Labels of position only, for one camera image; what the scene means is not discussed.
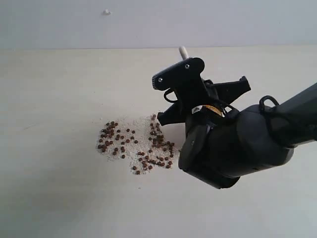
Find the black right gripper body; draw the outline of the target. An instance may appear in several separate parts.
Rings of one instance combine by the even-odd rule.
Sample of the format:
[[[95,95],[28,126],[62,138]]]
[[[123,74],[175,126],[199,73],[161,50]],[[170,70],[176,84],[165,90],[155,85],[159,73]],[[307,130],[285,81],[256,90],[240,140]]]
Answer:
[[[246,77],[238,81],[216,83],[202,79],[159,79],[157,89],[164,91],[164,98],[173,92],[177,100],[164,112],[158,113],[161,125],[184,123],[192,109],[202,105],[215,104],[217,108],[228,107],[232,102],[251,90]]]

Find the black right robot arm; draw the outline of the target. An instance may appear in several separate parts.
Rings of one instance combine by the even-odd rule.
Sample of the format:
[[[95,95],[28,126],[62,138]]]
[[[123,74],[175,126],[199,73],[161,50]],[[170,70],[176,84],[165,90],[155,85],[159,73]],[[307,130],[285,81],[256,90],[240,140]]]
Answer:
[[[214,84],[157,75],[152,84],[156,90],[176,94],[158,120],[161,125],[185,124],[179,168],[218,189],[232,187],[241,176],[286,164],[297,146],[317,138],[315,85],[282,104],[267,95],[242,111],[226,111],[250,91],[245,77]]]

